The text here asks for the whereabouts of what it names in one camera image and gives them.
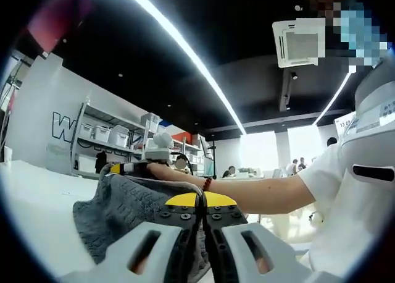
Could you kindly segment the person's right hand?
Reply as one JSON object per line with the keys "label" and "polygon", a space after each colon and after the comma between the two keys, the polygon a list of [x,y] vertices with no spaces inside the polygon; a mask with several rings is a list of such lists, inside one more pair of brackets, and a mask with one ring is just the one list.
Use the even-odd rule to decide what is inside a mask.
{"label": "person's right hand", "polygon": [[198,178],[193,175],[175,171],[166,165],[150,163],[147,165],[147,169],[159,180],[187,182],[190,184],[194,184],[199,188],[204,188],[205,180],[203,178]]}

